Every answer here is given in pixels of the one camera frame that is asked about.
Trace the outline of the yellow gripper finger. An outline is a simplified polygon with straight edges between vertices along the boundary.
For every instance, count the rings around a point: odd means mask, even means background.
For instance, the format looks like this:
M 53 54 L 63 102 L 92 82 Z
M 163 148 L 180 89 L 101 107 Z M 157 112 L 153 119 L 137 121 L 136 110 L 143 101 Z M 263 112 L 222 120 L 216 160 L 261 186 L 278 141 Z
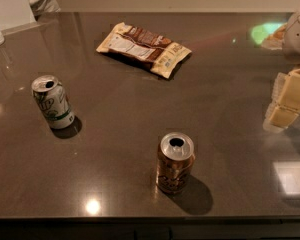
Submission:
M 298 113 L 281 108 L 275 103 L 271 103 L 265 114 L 263 129 L 272 133 L 280 133 L 287 129 L 298 116 Z

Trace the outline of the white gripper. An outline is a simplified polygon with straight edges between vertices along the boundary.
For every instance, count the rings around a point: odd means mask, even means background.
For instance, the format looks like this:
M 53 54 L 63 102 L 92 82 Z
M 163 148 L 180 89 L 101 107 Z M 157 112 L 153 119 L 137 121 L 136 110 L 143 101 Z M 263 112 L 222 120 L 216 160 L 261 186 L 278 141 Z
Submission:
M 300 65 L 300 7 L 287 22 L 282 49 L 287 60 Z M 300 67 L 277 75 L 272 99 L 279 107 L 300 113 Z

